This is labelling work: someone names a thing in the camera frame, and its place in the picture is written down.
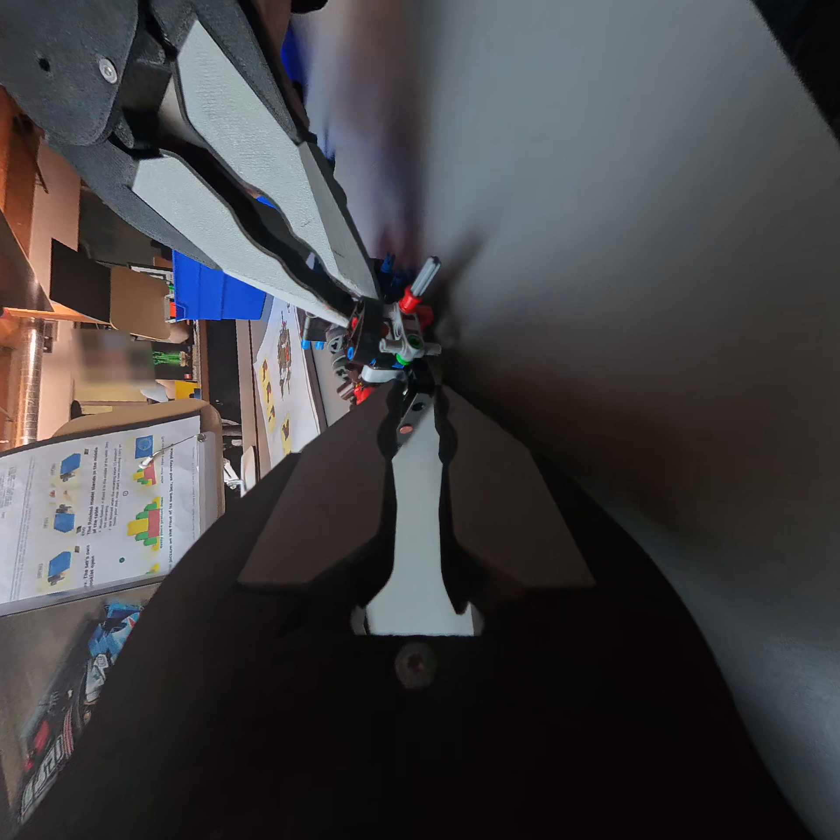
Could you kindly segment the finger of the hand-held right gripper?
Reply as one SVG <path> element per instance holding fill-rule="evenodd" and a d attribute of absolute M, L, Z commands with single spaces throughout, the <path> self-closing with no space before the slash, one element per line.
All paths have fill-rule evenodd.
<path fill-rule="evenodd" d="M 313 142 L 296 143 L 198 18 L 176 61 L 185 118 L 241 183 L 265 196 L 321 262 L 327 291 L 381 293 L 340 184 Z"/>
<path fill-rule="evenodd" d="M 224 273 L 328 322 L 347 326 L 354 299 L 308 266 L 272 212 L 236 185 L 217 184 L 181 157 L 164 154 L 137 164 L 131 190 Z"/>

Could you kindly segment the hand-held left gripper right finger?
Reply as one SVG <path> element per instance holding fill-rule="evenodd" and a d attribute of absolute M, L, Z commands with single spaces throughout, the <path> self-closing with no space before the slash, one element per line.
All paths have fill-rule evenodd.
<path fill-rule="evenodd" d="M 595 586 L 532 453 L 446 386 L 441 466 L 441 573 L 456 611 Z"/>

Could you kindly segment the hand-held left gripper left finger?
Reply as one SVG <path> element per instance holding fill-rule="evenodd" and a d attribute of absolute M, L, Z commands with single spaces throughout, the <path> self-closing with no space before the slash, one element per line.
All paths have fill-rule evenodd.
<path fill-rule="evenodd" d="M 293 459 L 238 583 L 286 591 L 346 579 L 371 601 L 388 582 L 396 540 L 397 385 L 378 388 Z"/>

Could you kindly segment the black lego frame assembly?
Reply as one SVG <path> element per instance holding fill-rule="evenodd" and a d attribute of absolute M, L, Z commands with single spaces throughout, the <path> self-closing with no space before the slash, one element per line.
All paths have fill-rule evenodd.
<path fill-rule="evenodd" d="M 434 406 L 437 384 L 432 359 L 442 348 L 427 336 L 434 311 L 424 298 L 442 263 L 437 256 L 429 256 L 419 271 L 409 276 L 395 270 L 394 259 L 387 253 L 373 262 L 382 299 L 357 301 L 348 326 L 306 312 L 301 348 L 305 353 L 313 349 L 329 353 L 337 396 L 350 410 L 394 385 L 396 445 L 402 447 Z"/>

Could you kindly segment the lego set box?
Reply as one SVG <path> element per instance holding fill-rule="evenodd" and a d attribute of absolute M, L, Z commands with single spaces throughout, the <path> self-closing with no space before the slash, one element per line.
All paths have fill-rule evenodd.
<path fill-rule="evenodd" d="M 26 823 L 77 750 L 158 584 L 2 616 L 2 838 Z"/>

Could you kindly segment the blue plastic bin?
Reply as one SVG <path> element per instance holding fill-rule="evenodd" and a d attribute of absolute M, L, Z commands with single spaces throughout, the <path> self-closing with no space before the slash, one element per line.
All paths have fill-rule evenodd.
<path fill-rule="evenodd" d="M 171 261 L 174 320 L 260 320 L 264 291 L 176 250 Z"/>

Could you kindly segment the white instruction booklet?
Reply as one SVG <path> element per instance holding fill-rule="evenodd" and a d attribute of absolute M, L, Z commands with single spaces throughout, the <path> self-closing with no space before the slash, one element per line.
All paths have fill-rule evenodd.
<path fill-rule="evenodd" d="M 253 367 L 268 458 L 277 466 L 288 455 L 301 452 L 327 426 L 297 308 L 278 298 L 271 300 Z"/>

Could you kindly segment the laminated instruction sheet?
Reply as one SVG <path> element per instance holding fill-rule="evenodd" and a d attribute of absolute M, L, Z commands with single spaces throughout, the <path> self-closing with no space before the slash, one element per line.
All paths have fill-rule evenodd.
<path fill-rule="evenodd" d="M 157 582 L 223 514 L 217 414 L 167 408 L 2 453 L 2 614 Z"/>

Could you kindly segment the silver duct pipe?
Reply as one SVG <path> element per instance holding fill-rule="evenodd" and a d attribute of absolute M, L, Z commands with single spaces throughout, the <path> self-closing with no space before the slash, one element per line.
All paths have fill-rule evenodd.
<path fill-rule="evenodd" d="M 16 409 L 13 448 L 32 444 L 38 438 L 45 326 L 44 320 L 36 318 L 26 318 L 20 322 L 12 376 Z"/>

